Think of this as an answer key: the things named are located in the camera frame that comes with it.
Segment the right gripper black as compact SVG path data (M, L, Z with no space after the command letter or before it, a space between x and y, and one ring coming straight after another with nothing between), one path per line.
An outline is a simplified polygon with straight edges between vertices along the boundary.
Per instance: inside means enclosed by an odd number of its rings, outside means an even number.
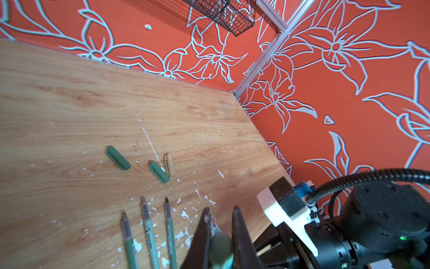
M286 225L272 223L254 242L266 269L318 269L316 257Z

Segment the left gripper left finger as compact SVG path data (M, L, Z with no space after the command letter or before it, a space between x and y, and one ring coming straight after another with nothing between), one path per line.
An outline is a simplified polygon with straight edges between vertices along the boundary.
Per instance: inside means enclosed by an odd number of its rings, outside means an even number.
M202 211L194 238L181 269L209 269L211 244L211 214L208 207Z

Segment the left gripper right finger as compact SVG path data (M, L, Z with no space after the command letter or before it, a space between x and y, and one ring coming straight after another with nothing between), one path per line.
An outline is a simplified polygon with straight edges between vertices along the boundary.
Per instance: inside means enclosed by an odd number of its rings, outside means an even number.
M232 245L234 251L233 269L263 268L238 206L235 206L232 212Z

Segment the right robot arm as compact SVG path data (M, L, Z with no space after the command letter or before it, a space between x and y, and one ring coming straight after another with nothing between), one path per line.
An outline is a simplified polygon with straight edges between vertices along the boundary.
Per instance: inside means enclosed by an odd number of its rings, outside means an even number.
M254 242L268 269L396 269L430 266L430 203L413 187L430 174L384 169L319 188L281 178L258 194L271 224Z

